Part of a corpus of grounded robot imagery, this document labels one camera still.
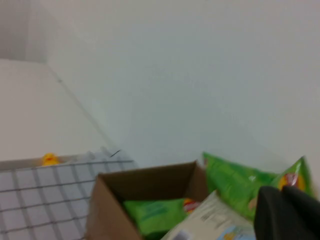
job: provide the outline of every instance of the cardboard box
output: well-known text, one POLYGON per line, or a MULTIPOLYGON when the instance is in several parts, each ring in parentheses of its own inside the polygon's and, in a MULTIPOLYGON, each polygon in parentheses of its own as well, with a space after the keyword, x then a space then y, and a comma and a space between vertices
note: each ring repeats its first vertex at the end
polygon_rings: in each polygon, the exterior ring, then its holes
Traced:
POLYGON ((122 207, 124 200, 208 196, 205 171, 196 162, 99 174, 86 223, 87 240, 143 240, 122 207))

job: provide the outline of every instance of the white wall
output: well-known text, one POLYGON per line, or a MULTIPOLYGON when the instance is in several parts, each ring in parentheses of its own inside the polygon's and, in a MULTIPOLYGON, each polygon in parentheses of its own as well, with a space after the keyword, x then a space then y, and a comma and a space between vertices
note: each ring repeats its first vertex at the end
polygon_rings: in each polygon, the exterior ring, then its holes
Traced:
POLYGON ((307 155, 319 170, 319 1, 31 3, 27 58, 141 166, 205 150, 268 170, 307 155))
POLYGON ((26 57, 30 0, 0 0, 0 59, 26 57))

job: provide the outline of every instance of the black object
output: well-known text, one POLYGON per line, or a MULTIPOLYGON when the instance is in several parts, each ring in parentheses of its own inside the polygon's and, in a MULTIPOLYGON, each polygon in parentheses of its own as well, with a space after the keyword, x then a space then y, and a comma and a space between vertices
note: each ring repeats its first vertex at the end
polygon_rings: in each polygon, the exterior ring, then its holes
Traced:
POLYGON ((320 202, 294 186, 263 186, 254 231, 256 240, 319 240, 320 202))

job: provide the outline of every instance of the rubber duck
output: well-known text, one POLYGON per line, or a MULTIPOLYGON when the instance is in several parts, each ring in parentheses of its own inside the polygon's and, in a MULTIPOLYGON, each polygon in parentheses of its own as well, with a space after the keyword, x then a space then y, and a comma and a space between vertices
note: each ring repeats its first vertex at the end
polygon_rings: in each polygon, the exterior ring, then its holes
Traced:
POLYGON ((60 164, 58 158, 53 153, 47 153, 42 158, 42 166, 50 166, 60 164))

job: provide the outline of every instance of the green snack bag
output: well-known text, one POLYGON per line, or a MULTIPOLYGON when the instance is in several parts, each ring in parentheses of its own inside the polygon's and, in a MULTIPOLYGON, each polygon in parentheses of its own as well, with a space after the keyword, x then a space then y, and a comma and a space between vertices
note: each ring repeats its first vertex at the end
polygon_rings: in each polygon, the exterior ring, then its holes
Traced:
MULTIPOLYGON (((270 186, 282 189, 284 186, 294 186, 305 192, 309 196, 315 198, 316 194, 313 190, 311 174, 305 157, 301 157, 291 167, 285 170, 270 183, 270 186)), ((255 190, 255 197, 250 201, 251 208, 256 207, 259 189, 255 190)))
POLYGON ((145 240, 160 240, 198 206, 189 198, 125 201, 123 204, 145 240))
POLYGON ((240 215, 253 220, 256 208, 252 200, 261 186, 270 185, 278 175, 229 162, 206 152, 203 158, 209 192, 217 189, 222 200, 240 215))

